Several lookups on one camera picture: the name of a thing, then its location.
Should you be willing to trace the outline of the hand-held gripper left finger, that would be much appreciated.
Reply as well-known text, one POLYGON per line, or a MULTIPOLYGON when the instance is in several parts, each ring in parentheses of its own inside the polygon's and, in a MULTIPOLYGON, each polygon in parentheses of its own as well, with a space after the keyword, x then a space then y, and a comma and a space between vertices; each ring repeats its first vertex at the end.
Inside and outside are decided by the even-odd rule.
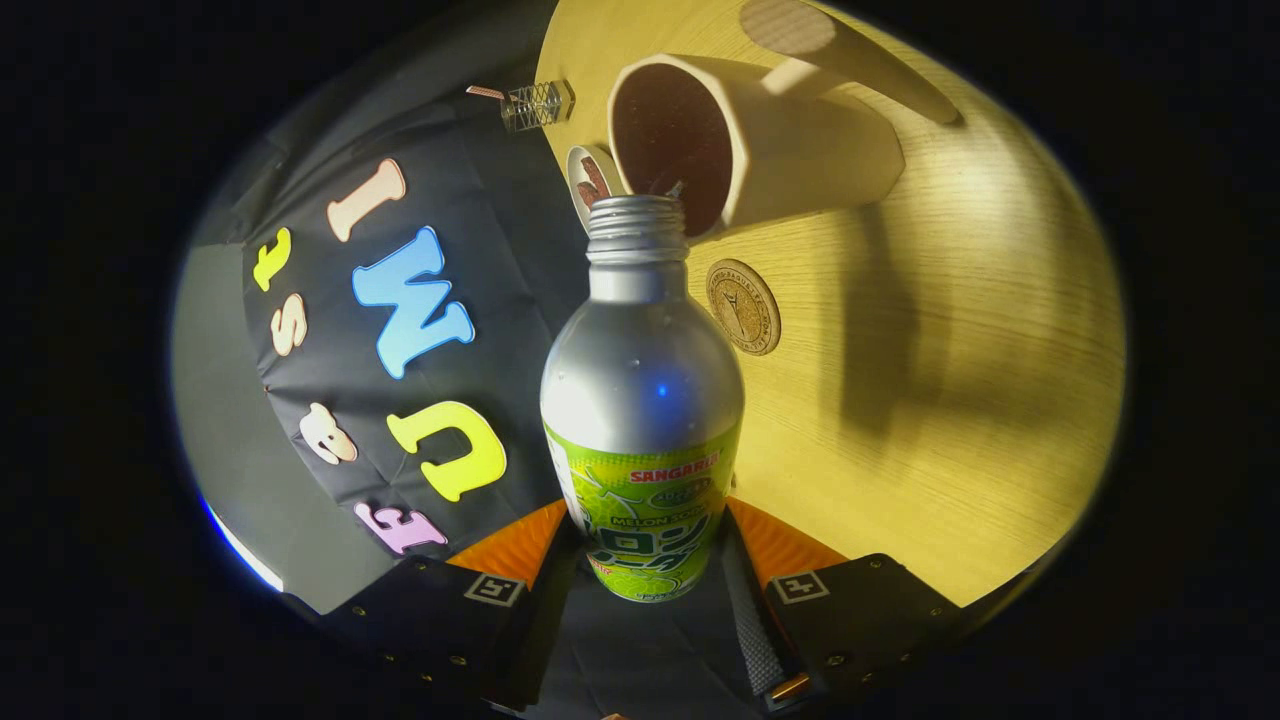
POLYGON ((579 547, 558 500, 447 561, 403 559, 320 626, 434 703, 517 714, 538 702, 579 547))

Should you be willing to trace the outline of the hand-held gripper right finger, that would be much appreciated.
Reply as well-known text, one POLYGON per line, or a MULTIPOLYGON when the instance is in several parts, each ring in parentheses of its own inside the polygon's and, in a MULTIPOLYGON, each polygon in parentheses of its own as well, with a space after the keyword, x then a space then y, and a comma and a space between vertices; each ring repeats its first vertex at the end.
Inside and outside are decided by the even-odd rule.
POLYGON ((721 562, 750 692, 768 714, 863 702, 932 656, 961 612, 887 553, 846 559, 735 497, 721 562))

